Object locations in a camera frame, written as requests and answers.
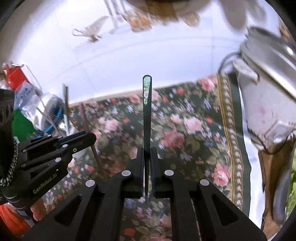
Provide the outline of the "orange sleeve forearm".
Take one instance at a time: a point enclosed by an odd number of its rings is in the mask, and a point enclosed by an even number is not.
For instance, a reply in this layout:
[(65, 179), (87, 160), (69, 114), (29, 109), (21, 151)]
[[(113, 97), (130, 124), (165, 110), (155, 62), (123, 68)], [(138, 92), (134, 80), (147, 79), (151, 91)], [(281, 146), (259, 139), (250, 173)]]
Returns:
[(0, 212), (1, 219), (14, 236), (21, 237), (30, 229), (27, 222), (18, 214), (12, 212), (6, 205), (1, 205)]

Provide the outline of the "person's left hand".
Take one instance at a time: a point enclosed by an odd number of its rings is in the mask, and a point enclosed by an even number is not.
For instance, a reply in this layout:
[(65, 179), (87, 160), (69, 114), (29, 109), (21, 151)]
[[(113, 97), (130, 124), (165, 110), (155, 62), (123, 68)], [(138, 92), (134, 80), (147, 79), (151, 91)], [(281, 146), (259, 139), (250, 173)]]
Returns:
[(47, 215), (47, 210), (44, 205), (44, 201), (40, 198), (37, 202), (35, 202), (31, 207), (30, 210), (33, 214), (33, 218), (36, 221), (42, 220)]

